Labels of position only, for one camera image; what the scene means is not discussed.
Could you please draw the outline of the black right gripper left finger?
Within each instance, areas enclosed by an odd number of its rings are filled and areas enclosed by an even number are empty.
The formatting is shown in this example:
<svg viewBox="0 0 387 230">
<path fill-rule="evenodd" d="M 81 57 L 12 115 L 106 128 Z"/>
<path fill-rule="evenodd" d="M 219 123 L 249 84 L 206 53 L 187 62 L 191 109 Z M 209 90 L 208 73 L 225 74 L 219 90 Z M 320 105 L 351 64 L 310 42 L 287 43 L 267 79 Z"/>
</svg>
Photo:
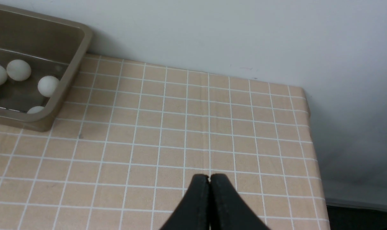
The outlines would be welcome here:
<svg viewBox="0 0 387 230">
<path fill-rule="evenodd" d="M 195 174 L 171 216 L 162 225 L 161 230 L 208 230 L 209 225 L 209 178 L 204 174 Z"/>
</svg>

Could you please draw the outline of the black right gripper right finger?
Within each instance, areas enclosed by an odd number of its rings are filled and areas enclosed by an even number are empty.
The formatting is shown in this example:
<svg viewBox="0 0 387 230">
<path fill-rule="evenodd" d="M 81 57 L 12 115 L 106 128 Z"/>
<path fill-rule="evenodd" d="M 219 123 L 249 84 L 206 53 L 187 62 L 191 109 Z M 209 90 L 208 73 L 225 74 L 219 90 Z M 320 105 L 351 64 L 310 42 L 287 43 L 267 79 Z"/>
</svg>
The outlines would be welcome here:
<svg viewBox="0 0 387 230">
<path fill-rule="evenodd" d="M 210 189 L 211 230 L 269 229 L 240 197 L 226 175 L 211 175 Z"/>
</svg>

